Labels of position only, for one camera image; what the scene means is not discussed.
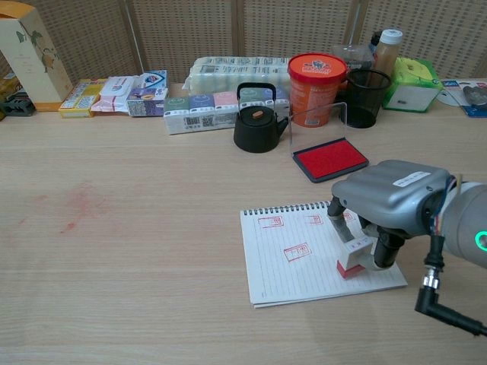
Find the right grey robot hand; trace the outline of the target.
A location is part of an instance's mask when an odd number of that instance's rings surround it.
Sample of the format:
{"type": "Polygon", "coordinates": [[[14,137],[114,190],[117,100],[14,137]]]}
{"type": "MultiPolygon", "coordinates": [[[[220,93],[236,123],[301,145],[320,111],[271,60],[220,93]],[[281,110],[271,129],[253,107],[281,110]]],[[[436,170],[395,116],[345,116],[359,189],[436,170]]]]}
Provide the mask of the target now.
{"type": "Polygon", "coordinates": [[[388,269],[406,240],[436,235],[435,220],[454,184],[443,168],[404,160],[385,160],[334,183],[327,214],[343,244],[342,276],[388,269]]]}

